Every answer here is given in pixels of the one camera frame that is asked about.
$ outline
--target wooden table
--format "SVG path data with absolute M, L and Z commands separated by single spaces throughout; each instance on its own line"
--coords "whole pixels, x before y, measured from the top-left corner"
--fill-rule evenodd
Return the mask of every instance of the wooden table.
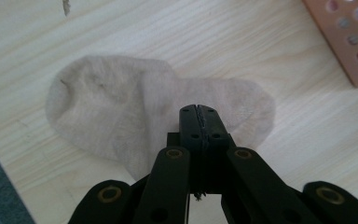
M 48 125 L 54 76 L 88 54 L 169 62 L 180 77 L 238 77 L 276 100 L 256 150 L 290 186 L 325 180 L 358 198 L 358 90 L 295 0 L 0 1 L 0 162 L 37 223 L 65 223 L 105 179 L 133 183 L 118 162 L 71 146 Z M 224 223 L 217 197 L 190 223 Z

